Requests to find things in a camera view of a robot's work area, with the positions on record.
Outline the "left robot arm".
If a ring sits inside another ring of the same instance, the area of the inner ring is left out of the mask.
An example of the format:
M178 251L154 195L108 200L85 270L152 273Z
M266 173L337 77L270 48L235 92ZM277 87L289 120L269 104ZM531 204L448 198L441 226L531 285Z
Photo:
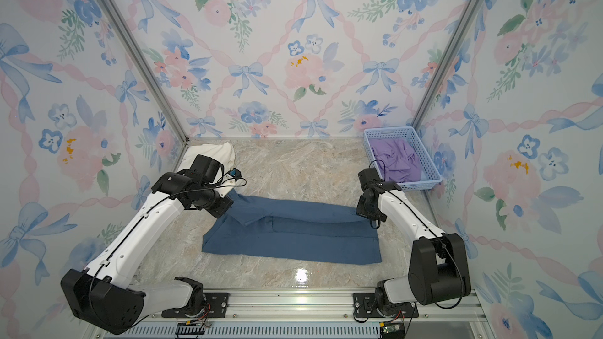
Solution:
M205 210L220 218L233 204L227 194L241 172L198 155L193 164L163 174L125 229L80 270L69 269L61 280L72 315L119 335L147 317L166 310L204 319L210 303L201 282L177 277L167 283L133 287L133 277L155 242L185 210Z

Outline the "right aluminium corner post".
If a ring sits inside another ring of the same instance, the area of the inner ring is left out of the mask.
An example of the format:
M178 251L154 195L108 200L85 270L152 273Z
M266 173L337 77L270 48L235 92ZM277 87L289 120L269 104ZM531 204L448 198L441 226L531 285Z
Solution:
M469 27L472 25L474 18L477 16L477 11L479 10L479 7L482 5L483 1L484 0L467 1L459 18L459 23L456 26L455 31L452 32L451 38L444 49L441 63L434 73L430 86L427 89L426 94L422 99L419 109L413 119L411 126L415 130L418 130L419 127L421 127L422 121L428 114L430 106L432 105L432 102L434 101L439 90L439 86L441 83L443 83L444 77L448 73L449 68L452 67L453 61L456 58L456 55L464 42L466 34L469 31Z

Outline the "white t-shirt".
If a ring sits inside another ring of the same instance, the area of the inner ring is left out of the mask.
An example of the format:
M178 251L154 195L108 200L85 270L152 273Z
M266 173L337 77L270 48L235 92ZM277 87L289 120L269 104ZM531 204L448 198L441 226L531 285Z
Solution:
M235 165L235 150L229 143L222 144L201 144L187 147L182 161L178 165L176 171L190 169L198 156L203 156L204 161L215 161L218 163L215 176L211 179L212 182L218 182L221 177L226 180L226 173L229 172Z

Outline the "small green circuit board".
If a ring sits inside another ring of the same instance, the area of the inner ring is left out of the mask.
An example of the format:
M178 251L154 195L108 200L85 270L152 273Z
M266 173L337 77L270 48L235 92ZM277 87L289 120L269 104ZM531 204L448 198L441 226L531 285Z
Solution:
M379 335L381 339L405 339L405 325L403 323L381 323Z

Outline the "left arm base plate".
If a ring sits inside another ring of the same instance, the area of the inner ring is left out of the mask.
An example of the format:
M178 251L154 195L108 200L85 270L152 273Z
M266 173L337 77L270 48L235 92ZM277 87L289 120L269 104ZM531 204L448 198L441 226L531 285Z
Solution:
M229 304L229 293L198 293L183 308L168 309L161 312L161 317L168 319L223 319Z

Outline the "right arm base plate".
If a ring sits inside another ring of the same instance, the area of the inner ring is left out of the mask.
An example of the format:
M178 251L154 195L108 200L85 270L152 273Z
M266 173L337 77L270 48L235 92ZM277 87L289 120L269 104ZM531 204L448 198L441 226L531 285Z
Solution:
M375 293L354 293L353 307L353 315L359 320L392 320L396 316L399 319L419 317L418 309L413 303L391 303L387 298L378 297Z

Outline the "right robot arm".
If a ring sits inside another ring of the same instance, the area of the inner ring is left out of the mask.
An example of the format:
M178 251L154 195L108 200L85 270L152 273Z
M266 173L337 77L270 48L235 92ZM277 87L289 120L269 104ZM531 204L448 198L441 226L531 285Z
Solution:
M404 307L455 301L453 309L473 290L466 246L460 235L447 233L427 219L410 202L401 187L387 182L375 168L358 174L362 195L356 214L375 224L388 220L402 231L411 243L407 273L387 279L375 288L375 302L384 316L403 315Z

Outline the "aluminium front rail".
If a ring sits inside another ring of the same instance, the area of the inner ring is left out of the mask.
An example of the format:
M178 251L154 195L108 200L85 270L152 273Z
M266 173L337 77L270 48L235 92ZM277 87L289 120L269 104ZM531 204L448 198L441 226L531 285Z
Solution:
M151 315L123 338L380 338L381 323L403 323L405 338L493 338L484 310L472 293L458 306L415 305L419 317L392 320L354 315L353 294L370 289L232 289L223 319L162 318Z

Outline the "blue t-shirt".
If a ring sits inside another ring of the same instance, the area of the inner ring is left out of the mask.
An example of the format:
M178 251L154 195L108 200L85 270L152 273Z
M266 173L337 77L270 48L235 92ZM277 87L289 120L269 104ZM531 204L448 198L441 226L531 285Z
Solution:
M382 261L378 232L353 207L244 196L203 236L202 251L347 265Z

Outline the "light blue plastic basket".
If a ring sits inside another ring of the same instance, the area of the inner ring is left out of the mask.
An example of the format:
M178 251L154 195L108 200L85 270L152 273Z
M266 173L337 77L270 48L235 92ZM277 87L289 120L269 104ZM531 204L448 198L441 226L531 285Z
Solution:
M430 190L435 185L442 182L441 173L437 170L435 164L432 161L429 153L425 146L416 133L415 129L410 126L399 126L399 127L387 127L387 128L374 128L367 129L364 131L364 147L369 158L369 166L375 168L378 171L379 176L383 179L383 173L378 166L376 166L376 159L373 155L371 146L369 144L370 139L393 139L393 138L404 138L408 143L415 149L419 156L420 163L422 166L422 177L418 182L403 183L399 184L400 188L405 191L411 190Z

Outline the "purple t-shirt in basket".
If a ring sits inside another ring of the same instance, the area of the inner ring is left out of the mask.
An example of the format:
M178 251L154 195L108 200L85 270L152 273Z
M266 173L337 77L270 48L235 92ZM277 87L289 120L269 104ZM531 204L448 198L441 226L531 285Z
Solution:
M421 180L419 156L404 138L373 138L369 144L385 181L403 184Z

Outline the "aluminium corner post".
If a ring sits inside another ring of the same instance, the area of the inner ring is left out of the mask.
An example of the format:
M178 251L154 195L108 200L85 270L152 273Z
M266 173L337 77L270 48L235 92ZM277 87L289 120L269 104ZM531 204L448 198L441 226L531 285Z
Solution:
M107 17L116 28L120 42L125 47L128 56L132 59L133 65L138 69L150 90L150 93L155 98L157 105L159 106L162 113L165 115L166 120L172 126L176 133L176 137L184 145L188 143L188 136L185 134L184 127L178 120L173 108L171 108L167 96L162 91L161 87L155 80L155 76L152 73L152 69L149 63L144 58L144 53L141 47L139 47L135 37L133 37L132 31L127 26L126 19L122 15L115 0L98 0L100 7L106 13Z
M434 101L439 90L439 86L441 83L443 83L444 77L448 73L449 68L452 67L453 61L456 58L456 55L464 42L466 34L469 31L469 27L472 25L474 18L477 16L477 11L479 10L479 7L482 5L483 1L484 0L467 1L459 18L459 23L456 26L455 31L452 32L451 38L444 49L441 63L434 73L430 86L427 89L426 94L422 99L419 109L413 119L411 126L415 130L418 130L419 127L421 127L422 121L428 114L430 106L432 105L432 102Z

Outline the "left aluminium corner post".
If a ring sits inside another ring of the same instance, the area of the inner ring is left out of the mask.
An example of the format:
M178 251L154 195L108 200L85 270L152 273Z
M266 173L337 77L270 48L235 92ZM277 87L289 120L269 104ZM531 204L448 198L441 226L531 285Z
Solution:
M166 120L172 126L176 133L176 137L184 145L188 143L188 136L185 134L184 127L178 120L173 108L171 108L167 96L162 91L161 87L155 80L155 76L152 73L152 69L149 63L144 58L144 53L141 47L139 47L135 37L133 37L132 31L127 26L126 19L122 15L115 0L98 0L100 7L106 13L107 17L116 28L120 42L125 47L128 56L132 59L133 65L138 69L150 90L150 93L155 98L157 105L159 106L162 113L165 115Z

